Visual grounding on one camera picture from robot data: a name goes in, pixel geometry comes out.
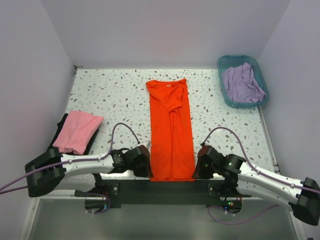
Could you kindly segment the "orange t shirt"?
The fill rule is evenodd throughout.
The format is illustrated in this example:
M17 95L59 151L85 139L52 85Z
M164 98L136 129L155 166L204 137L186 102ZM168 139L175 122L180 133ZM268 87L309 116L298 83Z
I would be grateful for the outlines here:
M154 182L192 182L196 162L187 80L146 83Z

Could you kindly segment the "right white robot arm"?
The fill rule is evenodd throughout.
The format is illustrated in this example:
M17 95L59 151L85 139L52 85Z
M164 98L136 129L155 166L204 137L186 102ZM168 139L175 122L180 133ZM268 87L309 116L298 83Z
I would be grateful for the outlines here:
M312 178L299 180L267 171L235 154L222 155L204 145L197 154L193 177L209 180L214 174L224 178L214 190L223 196L248 195L291 211L298 220L317 226L320 221L320 186Z

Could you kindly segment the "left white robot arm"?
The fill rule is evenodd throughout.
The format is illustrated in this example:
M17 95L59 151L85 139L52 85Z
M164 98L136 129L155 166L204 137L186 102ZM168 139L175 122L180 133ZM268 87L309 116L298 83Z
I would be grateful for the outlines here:
M62 154L52 148L25 165L31 198L55 190L75 190L99 196L107 191L102 174L121 174L128 170L136 177L153 177L150 152L145 145L80 156Z

